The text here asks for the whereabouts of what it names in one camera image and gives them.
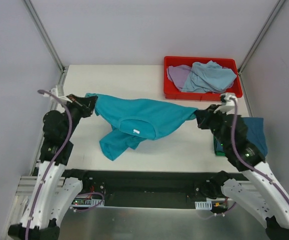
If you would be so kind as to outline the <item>teal t shirt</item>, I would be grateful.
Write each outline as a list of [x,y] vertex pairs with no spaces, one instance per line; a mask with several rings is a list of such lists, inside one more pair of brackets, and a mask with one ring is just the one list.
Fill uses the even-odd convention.
[[122,99],[100,93],[86,93],[85,97],[97,97],[94,113],[111,125],[112,131],[99,141],[103,155],[111,161],[145,140],[172,134],[186,121],[195,120],[198,110],[147,98]]

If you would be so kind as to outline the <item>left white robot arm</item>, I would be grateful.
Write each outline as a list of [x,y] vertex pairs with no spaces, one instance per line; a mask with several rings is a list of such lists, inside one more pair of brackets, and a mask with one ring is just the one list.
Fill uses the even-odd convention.
[[39,93],[52,97],[64,112],[51,110],[43,117],[44,140],[37,179],[19,223],[8,229],[7,234],[13,240],[58,239],[62,219],[72,201],[90,190],[90,182],[83,177],[66,177],[61,189],[57,187],[73,150],[70,138],[80,120],[93,114],[98,97],[70,94],[60,99],[44,90]]

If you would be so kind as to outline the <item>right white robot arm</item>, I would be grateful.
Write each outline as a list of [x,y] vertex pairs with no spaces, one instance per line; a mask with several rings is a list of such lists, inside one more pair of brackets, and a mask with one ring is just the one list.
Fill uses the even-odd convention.
[[289,240],[289,195],[274,176],[261,151],[247,138],[248,126],[236,114],[216,111],[217,105],[194,112],[198,128],[211,131],[229,161],[256,188],[244,189],[229,173],[220,171],[199,187],[209,199],[228,197],[265,228],[271,240]]

